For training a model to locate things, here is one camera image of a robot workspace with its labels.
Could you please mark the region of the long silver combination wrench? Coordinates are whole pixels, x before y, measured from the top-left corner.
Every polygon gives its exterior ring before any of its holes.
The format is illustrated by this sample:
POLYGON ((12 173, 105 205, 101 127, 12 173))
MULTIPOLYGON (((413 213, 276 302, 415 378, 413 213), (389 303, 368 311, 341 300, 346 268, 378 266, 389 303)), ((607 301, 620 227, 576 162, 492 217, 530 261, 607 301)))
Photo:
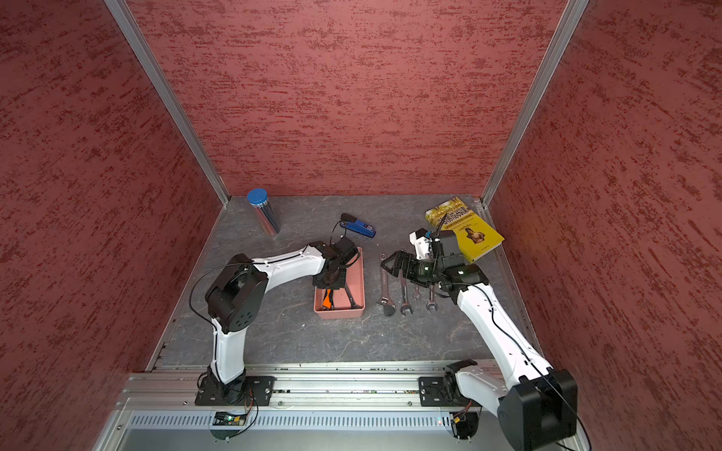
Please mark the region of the long silver combination wrench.
POLYGON ((396 306, 390 299, 389 286, 388 286, 388 272, 380 266, 380 282, 381 282, 381 297, 377 304, 379 304, 387 317, 392 317, 396 312, 396 306))

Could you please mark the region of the thin silver wrench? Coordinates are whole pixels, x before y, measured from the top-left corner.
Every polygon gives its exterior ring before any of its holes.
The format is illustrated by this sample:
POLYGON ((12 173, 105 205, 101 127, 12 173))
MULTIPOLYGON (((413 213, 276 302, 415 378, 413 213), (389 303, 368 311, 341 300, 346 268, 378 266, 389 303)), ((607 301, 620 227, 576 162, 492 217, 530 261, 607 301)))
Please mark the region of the thin silver wrench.
POLYGON ((399 277, 399 281, 400 288, 402 289, 402 305, 400 306, 400 313, 405 317, 413 314, 413 307, 409 301, 407 280, 401 275, 399 277))

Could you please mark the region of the large 16mm combination wrench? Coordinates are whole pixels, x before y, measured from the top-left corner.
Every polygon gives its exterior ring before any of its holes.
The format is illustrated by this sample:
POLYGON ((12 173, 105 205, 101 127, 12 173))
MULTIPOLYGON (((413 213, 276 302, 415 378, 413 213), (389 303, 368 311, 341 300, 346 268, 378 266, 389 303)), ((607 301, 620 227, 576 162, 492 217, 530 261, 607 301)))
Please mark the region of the large 16mm combination wrench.
POLYGON ((359 308, 360 308, 360 305, 355 302, 355 298, 353 298, 353 294, 352 294, 351 289, 349 288, 349 286, 348 286, 348 285, 345 285, 345 286, 344 286, 344 290, 345 290, 345 293, 346 293, 346 295, 347 295, 347 297, 348 297, 348 300, 349 300, 349 303, 350 303, 350 308, 351 308, 351 309, 359 309, 359 308))

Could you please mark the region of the pink storage box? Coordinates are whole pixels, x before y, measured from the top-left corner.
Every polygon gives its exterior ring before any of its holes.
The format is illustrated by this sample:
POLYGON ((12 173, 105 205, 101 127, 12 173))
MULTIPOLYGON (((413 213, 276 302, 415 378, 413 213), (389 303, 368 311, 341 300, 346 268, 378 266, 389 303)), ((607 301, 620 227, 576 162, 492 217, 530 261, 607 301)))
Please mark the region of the pink storage box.
POLYGON ((346 271, 345 286, 333 291, 332 309, 325 309, 328 304, 326 290, 315 289, 314 291, 314 312, 325 321, 358 319, 365 312, 364 253, 361 247, 357 248, 357 251, 358 256, 355 263, 346 271))

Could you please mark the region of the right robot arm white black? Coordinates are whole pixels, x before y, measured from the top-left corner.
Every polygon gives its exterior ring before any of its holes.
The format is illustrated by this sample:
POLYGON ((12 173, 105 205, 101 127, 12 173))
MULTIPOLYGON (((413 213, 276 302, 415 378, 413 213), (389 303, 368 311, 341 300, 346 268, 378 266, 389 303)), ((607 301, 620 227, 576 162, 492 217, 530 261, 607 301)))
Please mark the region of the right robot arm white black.
POLYGON ((447 372, 451 391, 493 413, 513 449, 538 450, 575 436, 580 425, 575 379, 532 347, 477 265, 462 256, 428 261, 398 251, 381 267, 404 282, 440 289, 476 327, 502 377, 488 376, 471 362, 458 363, 447 372))

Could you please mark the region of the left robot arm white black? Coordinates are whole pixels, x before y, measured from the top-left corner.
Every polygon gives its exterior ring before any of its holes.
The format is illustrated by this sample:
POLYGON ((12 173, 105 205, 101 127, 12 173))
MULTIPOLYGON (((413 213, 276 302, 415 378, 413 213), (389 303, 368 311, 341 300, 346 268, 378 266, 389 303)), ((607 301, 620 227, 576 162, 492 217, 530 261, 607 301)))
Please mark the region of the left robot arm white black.
POLYGON ((321 296, 318 310, 357 318, 365 308, 362 250, 350 239, 312 242, 276 257, 239 254, 224 266, 205 294, 214 328, 209 380, 238 392, 246 377, 246 329, 257 319, 267 292, 309 277, 321 296))

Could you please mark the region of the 13mm silver wrench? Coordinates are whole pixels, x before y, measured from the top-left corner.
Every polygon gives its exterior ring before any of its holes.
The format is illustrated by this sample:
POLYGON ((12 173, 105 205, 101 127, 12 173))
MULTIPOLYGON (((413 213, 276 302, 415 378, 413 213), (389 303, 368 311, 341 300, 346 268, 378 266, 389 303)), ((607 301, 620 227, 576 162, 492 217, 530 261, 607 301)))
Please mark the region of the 13mm silver wrench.
POLYGON ((429 297, 426 302, 426 309, 430 313, 434 313, 438 311, 438 305, 436 304, 436 293, 434 286, 429 287, 429 297))

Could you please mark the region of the yellow book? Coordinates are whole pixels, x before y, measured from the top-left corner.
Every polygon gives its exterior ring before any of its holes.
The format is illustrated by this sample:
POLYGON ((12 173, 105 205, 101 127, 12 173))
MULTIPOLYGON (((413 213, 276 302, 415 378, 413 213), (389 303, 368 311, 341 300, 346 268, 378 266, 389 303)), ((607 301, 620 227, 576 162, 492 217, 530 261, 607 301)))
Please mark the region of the yellow book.
POLYGON ((504 242, 504 237, 473 212, 460 197, 427 210, 425 219, 435 229, 441 227, 442 230, 453 231, 462 254, 471 263, 491 253, 504 242))

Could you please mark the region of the blue capped clear tube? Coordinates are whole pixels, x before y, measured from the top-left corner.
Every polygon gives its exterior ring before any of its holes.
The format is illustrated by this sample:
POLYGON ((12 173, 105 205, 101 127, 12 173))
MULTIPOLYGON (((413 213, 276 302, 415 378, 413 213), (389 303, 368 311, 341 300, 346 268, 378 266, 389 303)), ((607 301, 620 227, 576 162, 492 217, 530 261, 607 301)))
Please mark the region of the blue capped clear tube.
POLYGON ((269 236, 276 236, 280 231, 280 223, 269 202, 269 195, 265 189, 255 188, 247 194, 249 204, 255 209, 263 230, 269 236))

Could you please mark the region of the right control board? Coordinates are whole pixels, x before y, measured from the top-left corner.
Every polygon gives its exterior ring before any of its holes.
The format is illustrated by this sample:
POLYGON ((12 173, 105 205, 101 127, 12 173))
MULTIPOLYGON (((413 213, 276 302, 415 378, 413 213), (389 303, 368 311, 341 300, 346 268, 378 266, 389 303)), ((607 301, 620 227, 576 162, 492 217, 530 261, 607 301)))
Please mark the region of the right control board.
POLYGON ((451 434, 459 441, 470 441, 479 430, 479 415, 473 412, 451 415, 451 434))

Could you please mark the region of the control board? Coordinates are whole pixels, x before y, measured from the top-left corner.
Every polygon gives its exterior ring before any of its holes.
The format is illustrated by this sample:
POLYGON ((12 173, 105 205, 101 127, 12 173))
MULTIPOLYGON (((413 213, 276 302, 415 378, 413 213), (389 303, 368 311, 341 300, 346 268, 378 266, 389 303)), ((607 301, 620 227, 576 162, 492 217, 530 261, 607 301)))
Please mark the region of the control board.
POLYGON ((220 441, 229 441, 244 431, 247 419, 247 413, 216 412, 210 427, 212 437, 220 441))
POLYGON ((479 415, 473 412, 451 415, 451 434, 459 441, 470 441, 479 430, 479 415))

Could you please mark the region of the left control board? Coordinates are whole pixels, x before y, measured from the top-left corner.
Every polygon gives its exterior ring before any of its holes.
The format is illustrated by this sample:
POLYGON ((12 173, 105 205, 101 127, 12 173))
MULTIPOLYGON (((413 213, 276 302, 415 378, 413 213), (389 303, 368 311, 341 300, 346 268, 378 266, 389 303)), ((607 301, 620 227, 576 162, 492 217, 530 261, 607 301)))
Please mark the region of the left control board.
POLYGON ((244 431, 247 419, 247 413, 216 412, 210 427, 212 437, 220 441, 229 441, 244 431))

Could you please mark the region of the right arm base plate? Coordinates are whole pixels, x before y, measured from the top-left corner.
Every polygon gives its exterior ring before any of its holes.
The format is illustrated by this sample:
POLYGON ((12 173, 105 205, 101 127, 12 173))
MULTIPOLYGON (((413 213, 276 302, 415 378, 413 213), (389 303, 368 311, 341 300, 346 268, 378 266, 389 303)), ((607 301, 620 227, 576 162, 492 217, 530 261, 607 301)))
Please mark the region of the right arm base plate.
POLYGON ((465 398, 453 377, 419 377, 419 399, 422 407, 466 407, 465 398))

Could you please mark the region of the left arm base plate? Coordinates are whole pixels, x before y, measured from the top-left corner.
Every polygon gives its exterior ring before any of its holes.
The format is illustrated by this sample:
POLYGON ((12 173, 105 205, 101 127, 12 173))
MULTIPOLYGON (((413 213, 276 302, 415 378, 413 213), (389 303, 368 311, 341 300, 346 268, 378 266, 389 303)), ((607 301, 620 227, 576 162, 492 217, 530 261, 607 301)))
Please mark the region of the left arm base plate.
POLYGON ((214 375, 203 374, 197 383, 195 405, 199 407, 244 407, 254 403, 266 407, 274 391, 273 376, 246 376, 240 383, 223 385, 214 375))

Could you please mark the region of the right corner aluminium post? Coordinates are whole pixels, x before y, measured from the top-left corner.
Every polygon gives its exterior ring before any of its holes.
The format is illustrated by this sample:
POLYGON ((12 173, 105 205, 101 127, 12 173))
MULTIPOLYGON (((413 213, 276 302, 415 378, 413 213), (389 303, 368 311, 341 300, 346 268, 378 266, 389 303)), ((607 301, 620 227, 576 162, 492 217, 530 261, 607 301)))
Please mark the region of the right corner aluminium post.
POLYGON ((589 3, 589 0, 570 0, 562 11, 558 26, 547 46, 545 55, 541 60, 541 64, 528 90, 528 94, 526 94, 519 115, 511 129, 510 136, 504 148, 502 148, 490 180, 481 195, 481 208, 488 210, 491 206, 494 195, 498 191, 503 177, 525 136, 526 129, 530 126, 532 118, 545 95, 558 64, 562 60, 562 56, 589 3))

